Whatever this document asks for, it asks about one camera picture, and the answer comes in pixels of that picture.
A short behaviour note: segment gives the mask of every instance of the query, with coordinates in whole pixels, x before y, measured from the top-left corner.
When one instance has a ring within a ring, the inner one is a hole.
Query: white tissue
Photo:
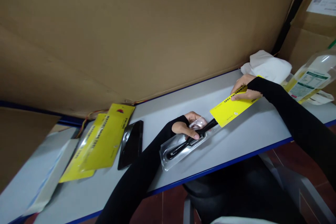
[[[260,75],[278,84],[287,78],[291,69],[292,65],[287,61],[275,58],[264,50],[252,54],[250,62],[240,68],[243,74]]]

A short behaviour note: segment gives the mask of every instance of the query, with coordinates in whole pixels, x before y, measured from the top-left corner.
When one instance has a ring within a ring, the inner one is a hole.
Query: cardboard box
[[[336,16],[307,12],[312,0],[303,0],[278,55],[292,64],[292,73],[316,52],[327,50],[336,39]],[[336,82],[323,89],[336,97]]]

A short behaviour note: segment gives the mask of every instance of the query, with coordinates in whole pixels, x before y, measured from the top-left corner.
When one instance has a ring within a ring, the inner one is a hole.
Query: person's left hand
[[[243,75],[240,79],[237,80],[235,86],[233,87],[231,91],[231,95],[235,93],[241,86],[244,86],[244,85],[247,86],[255,78],[256,76],[254,75],[250,75],[250,74]],[[262,96],[263,94],[258,91],[247,89],[245,93],[240,93],[240,94],[236,94],[235,96],[232,96],[231,101],[240,100],[240,99],[252,100],[252,99],[260,98]]]
[[[199,114],[196,114],[194,111],[191,111],[185,114],[184,116],[189,121],[189,124],[193,123],[194,121],[196,121],[198,118],[201,117]],[[196,140],[200,138],[200,136],[193,129],[190,129],[184,122],[174,123],[171,130],[176,134],[183,133]]]

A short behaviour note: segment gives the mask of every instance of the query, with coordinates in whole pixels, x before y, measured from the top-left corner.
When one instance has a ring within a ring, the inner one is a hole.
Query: black tool
[[[194,139],[191,136],[187,138],[187,140],[179,145],[177,145],[174,149],[168,152],[167,154],[167,159],[171,160],[173,159],[177,154],[179,154],[185,147],[193,146],[195,143],[197,143],[199,140],[201,140],[204,136],[205,133],[215,127],[218,124],[216,119],[212,119],[207,125],[204,126],[204,128],[196,130],[196,133],[199,134],[199,139]]]
[[[125,128],[121,143],[118,170],[130,166],[142,152],[143,121],[137,121]]]

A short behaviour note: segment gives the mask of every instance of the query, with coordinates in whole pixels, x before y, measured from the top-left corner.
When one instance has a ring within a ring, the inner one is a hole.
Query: blue table edge
[[[333,120],[333,121],[327,122],[327,123],[325,123],[324,125],[327,126],[327,127],[330,127],[330,126],[333,126],[333,125],[335,125],[335,124],[336,124],[336,119]],[[174,187],[176,187],[176,186],[182,185],[182,184],[187,183],[187,182],[189,182],[189,181],[191,181],[191,180],[197,179],[197,178],[199,178],[199,177],[202,177],[202,176],[207,175],[207,174],[209,174],[209,173],[215,172],[215,171],[220,170],[220,169],[222,169],[222,168],[224,168],[224,167],[233,165],[233,164],[235,164],[235,163],[238,163],[238,162],[240,162],[240,161],[243,161],[243,160],[245,160],[245,159],[248,159],[248,158],[250,158],[250,157],[253,157],[253,156],[255,156],[255,155],[258,155],[258,154],[260,154],[260,153],[266,152],[266,151],[268,151],[268,150],[272,150],[272,149],[274,149],[274,148],[276,148],[276,147],[279,147],[280,145],[287,144],[287,143],[292,142],[292,141],[293,141],[293,138],[292,138],[292,137],[286,138],[286,139],[284,139],[284,140],[281,140],[281,141],[279,141],[279,142],[273,143],[273,144],[268,145],[268,146],[266,146],[266,147],[264,147],[264,148],[261,148],[261,149],[259,149],[259,150],[255,150],[255,151],[250,152],[250,153],[248,153],[248,154],[246,154],[246,155],[243,155],[243,156],[237,157],[237,158],[235,158],[235,159],[232,159],[232,160],[230,160],[230,161],[227,161],[227,162],[225,162],[225,163],[223,163],[223,164],[214,166],[214,167],[209,168],[209,169],[207,169],[207,170],[201,171],[201,172],[199,172],[199,173],[197,173],[197,174],[191,175],[191,176],[189,176],[189,177],[187,177],[187,178],[181,179],[181,180],[179,180],[179,181],[173,182],[173,183],[171,183],[171,184],[168,184],[168,185],[165,185],[165,186],[160,187],[160,188],[158,188],[158,189],[155,189],[155,190],[153,190],[153,191],[150,191],[150,192],[147,193],[146,197],[149,197],[149,196],[152,196],[152,195],[155,195],[155,194],[162,193],[163,191],[172,189],[172,188],[174,188]],[[98,211],[98,212],[95,212],[95,213],[92,213],[92,214],[89,214],[89,215],[86,215],[86,216],[84,216],[84,217],[82,217],[82,218],[79,218],[79,219],[70,221],[70,222],[68,222],[68,223],[66,223],[66,224],[78,224],[78,223],[81,223],[81,222],[86,221],[86,220],[88,220],[88,219],[92,219],[92,218],[94,218],[94,217],[99,216],[101,212],[102,212],[102,210],[100,210],[100,211]]]

